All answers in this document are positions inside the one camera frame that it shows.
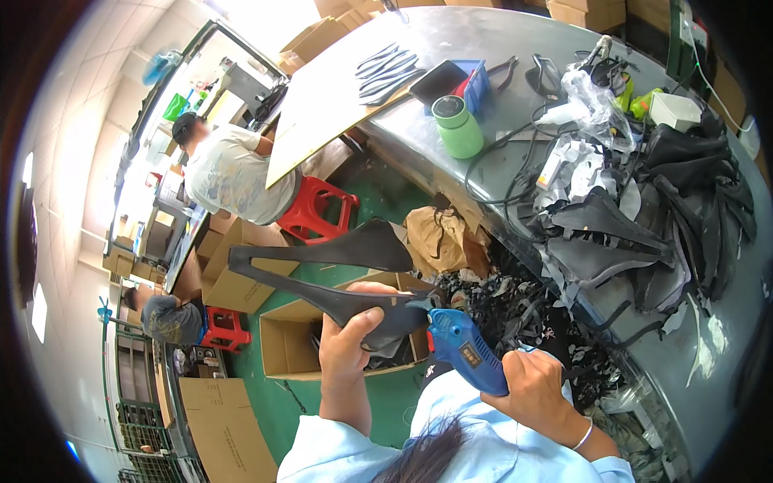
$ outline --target light blue shirt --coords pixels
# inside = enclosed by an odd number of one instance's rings
[[[571,402],[568,381],[562,393]],[[443,482],[634,482],[626,460],[607,456],[589,462],[481,402],[480,392],[456,371],[436,377],[424,389],[410,425],[410,437],[418,437],[427,425],[432,429],[439,418],[458,413],[463,414],[460,422],[468,440],[445,472]],[[399,453],[373,443],[348,424],[301,416],[295,442],[279,467],[277,481],[371,481]]]

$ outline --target brown paper bag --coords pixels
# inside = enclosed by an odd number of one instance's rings
[[[491,240],[483,230],[476,234],[453,209],[425,206],[408,213],[408,248],[422,274],[441,274],[470,268],[475,275],[489,275],[487,248]]]

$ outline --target blue heat gun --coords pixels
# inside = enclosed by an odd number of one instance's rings
[[[435,357],[451,363],[465,381],[483,393],[509,394],[502,361],[491,352],[472,319],[453,308],[435,308],[438,300],[432,294],[423,301],[408,302],[427,310],[430,319],[427,339]]]

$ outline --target red plastic stool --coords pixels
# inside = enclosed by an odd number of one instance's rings
[[[328,207],[328,198],[331,196],[341,199],[338,226],[322,218],[322,212]],[[298,196],[287,212],[277,220],[277,224],[308,245],[322,243],[349,231],[349,218],[355,206],[359,206],[356,196],[343,192],[321,179],[304,176]],[[309,230],[319,233],[320,237],[311,238]]]
[[[239,312],[220,307],[207,307],[206,334],[201,341],[205,347],[215,347],[235,353],[239,344],[252,342],[252,334],[242,330],[239,323]]]

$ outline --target silver bracelet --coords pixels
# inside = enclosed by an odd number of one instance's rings
[[[579,443],[577,443],[577,446],[572,448],[572,451],[577,451],[577,449],[583,445],[585,441],[587,441],[587,438],[591,435],[591,431],[593,430],[593,418],[590,416],[583,416],[585,419],[588,420],[588,422],[591,423],[590,427],[585,431],[585,436],[582,437]]]

